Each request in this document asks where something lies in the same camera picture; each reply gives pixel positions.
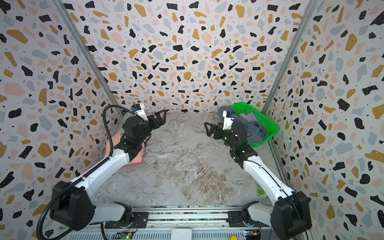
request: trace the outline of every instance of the folded pink cloth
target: folded pink cloth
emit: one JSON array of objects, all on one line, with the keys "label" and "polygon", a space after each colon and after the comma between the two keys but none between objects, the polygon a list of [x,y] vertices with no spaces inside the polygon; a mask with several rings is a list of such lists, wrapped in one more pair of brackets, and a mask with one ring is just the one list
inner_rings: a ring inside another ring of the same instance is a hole
[{"label": "folded pink cloth", "polygon": [[[120,142],[121,136],[122,135],[120,133],[118,133],[112,137],[113,146],[116,146]],[[109,151],[111,149],[111,147],[109,146],[109,141],[107,141],[106,144],[107,144],[107,149],[105,151],[104,157],[108,156]],[[143,164],[144,143],[142,143],[141,146],[142,146],[142,149],[139,152],[139,154],[132,161],[130,161],[127,165],[125,165],[123,167],[133,167],[133,166],[138,166],[138,165]]]}]

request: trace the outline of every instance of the patterned wall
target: patterned wall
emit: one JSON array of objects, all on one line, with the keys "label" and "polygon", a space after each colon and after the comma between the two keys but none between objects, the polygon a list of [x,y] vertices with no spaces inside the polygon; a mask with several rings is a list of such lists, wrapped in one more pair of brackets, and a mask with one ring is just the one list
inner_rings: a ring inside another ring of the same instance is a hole
[{"label": "patterned wall", "polygon": [[35,239],[52,187],[104,154],[110,101],[49,1],[0,7],[0,239]]},{"label": "patterned wall", "polygon": [[383,1],[319,1],[268,111],[319,239],[384,239]]},{"label": "patterned wall", "polygon": [[120,104],[262,109],[308,0],[65,0]]}]

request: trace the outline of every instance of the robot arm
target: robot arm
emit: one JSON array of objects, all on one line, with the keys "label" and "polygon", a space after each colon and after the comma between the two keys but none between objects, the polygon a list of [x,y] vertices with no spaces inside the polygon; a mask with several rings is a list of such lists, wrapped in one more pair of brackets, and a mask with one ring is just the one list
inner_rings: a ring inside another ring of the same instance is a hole
[{"label": "robot arm", "polygon": [[309,201],[305,194],[293,191],[268,169],[255,150],[248,145],[244,124],[233,122],[236,116],[223,114],[223,117],[224,123],[204,123],[207,136],[213,134],[214,139],[222,139],[231,147],[230,155],[233,160],[257,181],[273,204],[270,207],[254,201],[244,205],[244,224],[248,226],[259,221],[272,226],[282,240],[311,228]]}]

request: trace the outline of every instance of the green basket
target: green basket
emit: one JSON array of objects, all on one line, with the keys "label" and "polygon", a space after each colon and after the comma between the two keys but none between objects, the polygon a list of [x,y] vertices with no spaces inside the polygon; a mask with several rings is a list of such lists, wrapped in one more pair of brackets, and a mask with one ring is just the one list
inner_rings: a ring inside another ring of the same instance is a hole
[{"label": "green basket", "polygon": [[261,112],[257,111],[256,109],[254,109],[253,107],[251,107],[251,105],[249,105],[247,103],[236,103],[235,105],[232,106],[232,108],[237,112],[237,114],[253,113],[255,115],[257,121],[259,122],[259,124],[264,126],[268,131],[268,136],[264,140],[264,142],[261,142],[261,143],[249,142],[249,146],[251,146],[251,147],[257,147],[257,146],[263,145],[264,143],[266,143],[271,137],[273,137],[279,131],[279,126],[277,126],[276,123],[272,122],[272,120],[270,120],[269,118],[264,116]]}]

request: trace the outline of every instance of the gray marble surface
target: gray marble surface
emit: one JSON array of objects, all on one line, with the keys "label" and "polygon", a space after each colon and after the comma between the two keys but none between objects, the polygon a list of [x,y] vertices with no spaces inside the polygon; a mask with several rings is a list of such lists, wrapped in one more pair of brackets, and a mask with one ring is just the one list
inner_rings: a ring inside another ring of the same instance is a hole
[{"label": "gray marble surface", "polygon": [[[270,203],[266,194],[257,195],[258,184],[231,159],[229,147],[207,137],[204,122],[218,123],[217,114],[168,113],[166,120],[165,125],[152,131],[143,164],[118,170],[92,197],[94,204],[118,201],[131,206],[228,206],[253,200]],[[255,150],[279,176],[269,145]]]}]

